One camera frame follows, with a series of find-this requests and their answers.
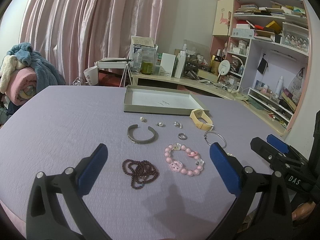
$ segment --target yellow watch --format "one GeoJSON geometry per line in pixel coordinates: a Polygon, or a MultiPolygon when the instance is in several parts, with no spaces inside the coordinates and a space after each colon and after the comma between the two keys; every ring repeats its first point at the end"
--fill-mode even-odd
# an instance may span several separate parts
{"type": "Polygon", "coordinates": [[[191,111],[190,118],[195,123],[196,127],[201,130],[209,131],[213,125],[211,119],[205,114],[204,110],[202,109],[195,109],[191,111]],[[204,119],[207,123],[200,122],[198,118],[204,119]]]}

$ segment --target white paper cup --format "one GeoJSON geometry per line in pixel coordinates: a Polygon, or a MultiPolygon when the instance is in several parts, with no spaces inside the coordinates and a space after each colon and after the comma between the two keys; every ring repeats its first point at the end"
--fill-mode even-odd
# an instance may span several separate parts
{"type": "Polygon", "coordinates": [[[84,76],[90,86],[94,86],[99,82],[99,74],[98,74],[98,67],[89,67],[84,70],[84,76]]]}

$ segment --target dark red beaded necklace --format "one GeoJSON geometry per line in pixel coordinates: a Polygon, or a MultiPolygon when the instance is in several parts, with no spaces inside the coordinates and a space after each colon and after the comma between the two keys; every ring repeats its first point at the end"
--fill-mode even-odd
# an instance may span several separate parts
{"type": "Polygon", "coordinates": [[[151,183],[159,176],[159,172],[156,170],[155,166],[152,165],[148,161],[134,161],[134,160],[125,160],[122,163],[123,172],[129,176],[131,176],[131,187],[134,189],[141,189],[147,183],[151,183]],[[127,172],[126,164],[128,164],[128,168],[132,173],[127,172]],[[134,185],[134,181],[136,181],[141,186],[136,187],[134,185]]]}

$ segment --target purple tablecloth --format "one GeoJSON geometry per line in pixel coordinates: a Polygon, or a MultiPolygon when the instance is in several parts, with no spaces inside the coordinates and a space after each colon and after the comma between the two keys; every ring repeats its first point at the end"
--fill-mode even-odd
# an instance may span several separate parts
{"type": "MultiPolygon", "coordinates": [[[[0,199],[25,221],[38,171],[47,175],[61,173],[104,143],[108,161],[83,199],[113,239],[205,239],[235,197],[227,191],[210,160],[204,131],[196,128],[188,116],[124,113],[124,93],[124,88],[51,86],[28,101],[0,130],[0,199]],[[148,122],[139,120],[142,115],[148,122]],[[183,129],[176,128],[174,121],[181,122],[183,129]],[[165,127],[157,127],[157,122],[165,127]],[[148,126],[158,132],[159,138],[147,145],[132,143],[127,137],[127,128],[132,124],[139,125],[134,131],[137,139],[150,138],[148,126]],[[178,139],[180,132],[188,136],[184,144],[198,151],[205,161],[199,176],[172,172],[165,162],[164,149],[182,143],[178,139]],[[158,179],[141,190],[132,189],[131,178],[121,168],[128,158],[150,161],[160,173],[158,179]]],[[[265,140],[268,134],[275,134],[273,130],[236,101],[197,97],[210,110],[215,130],[226,139],[225,151],[243,166],[270,174],[267,162],[250,149],[250,141],[256,136],[265,140]]],[[[208,139],[219,141],[215,135],[208,139]]],[[[183,154],[176,158],[188,168],[195,168],[192,158],[183,154]]],[[[69,225],[78,231],[61,196],[59,200],[69,225]]]]}

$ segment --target blue gripper pad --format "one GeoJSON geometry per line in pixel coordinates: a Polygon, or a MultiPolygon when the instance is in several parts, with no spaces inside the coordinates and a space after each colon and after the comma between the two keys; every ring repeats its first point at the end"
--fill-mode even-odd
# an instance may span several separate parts
{"type": "Polygon", "coordinates": [[[99,176],[104,164],[108,159],[108,148],[104,144],[99,144],[90,157],[83,172],[78,177],[78,194],[80,196],[88,195],[97,177],[99,176]]]}
{"type": "Polygon", "coordinates": [[[280,139],[278,139],[273,134],[269,134],[267,136],[267,143],[271,144],[274,148],[276,148],[279,152],[283,154],[287,154],[289,152],[288,145],[280,139]]]}
{"type": "Polygon", "coordinates": [[[210,158],[214,166],[218,170],[228,191],[238,197],[241,193],[241,178],[228,162],[226,155],[218,143],[213,143],[210,146],[210,158]]]}

